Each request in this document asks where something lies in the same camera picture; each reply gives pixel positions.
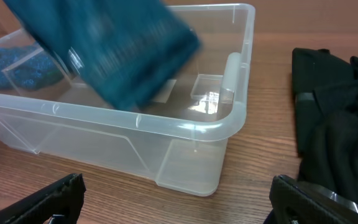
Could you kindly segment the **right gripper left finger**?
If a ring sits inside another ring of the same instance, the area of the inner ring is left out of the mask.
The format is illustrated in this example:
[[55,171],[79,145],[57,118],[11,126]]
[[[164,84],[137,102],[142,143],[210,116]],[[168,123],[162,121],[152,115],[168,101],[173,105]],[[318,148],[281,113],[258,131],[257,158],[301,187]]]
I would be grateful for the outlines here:
[[76,224],[85,201],[82,174],[70,174],[0,210],[0,224]]

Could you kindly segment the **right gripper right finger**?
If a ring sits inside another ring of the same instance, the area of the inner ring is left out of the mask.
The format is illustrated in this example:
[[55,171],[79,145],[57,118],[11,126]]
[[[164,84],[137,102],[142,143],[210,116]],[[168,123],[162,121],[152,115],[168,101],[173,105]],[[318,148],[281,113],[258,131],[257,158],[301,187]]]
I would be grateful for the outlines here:
[[358,223],[358,204],[320,185],[276,175],[270,188],[272,211],[264,224]]

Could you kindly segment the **black garment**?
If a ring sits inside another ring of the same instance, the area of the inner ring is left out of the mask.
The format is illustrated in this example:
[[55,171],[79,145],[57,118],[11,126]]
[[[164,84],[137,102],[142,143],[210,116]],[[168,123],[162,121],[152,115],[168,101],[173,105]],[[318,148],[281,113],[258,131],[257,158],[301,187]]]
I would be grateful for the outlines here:
[[358,204],[358,57],[295,48],[291,75],[298,180]]

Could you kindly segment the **sparkly blue knit garment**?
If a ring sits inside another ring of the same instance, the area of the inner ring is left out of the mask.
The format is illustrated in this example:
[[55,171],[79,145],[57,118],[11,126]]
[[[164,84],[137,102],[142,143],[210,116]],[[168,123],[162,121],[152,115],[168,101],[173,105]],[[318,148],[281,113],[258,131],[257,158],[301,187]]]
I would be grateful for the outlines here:
[[2,70],[40,47],[38,43],[22,47],[0,47],[0,90],[12,90],[15,86],[37,91],[60,82],[63,74],[46,53],[39,53],[5,75]]

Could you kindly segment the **blue denim jeans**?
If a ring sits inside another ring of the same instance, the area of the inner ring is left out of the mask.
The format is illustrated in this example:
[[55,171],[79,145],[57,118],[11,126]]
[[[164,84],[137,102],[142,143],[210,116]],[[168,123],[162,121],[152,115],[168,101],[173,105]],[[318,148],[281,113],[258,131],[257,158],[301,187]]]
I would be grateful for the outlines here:
[[161,1],[7,0],[63,68],[117,110],[149,104],[201,43]]

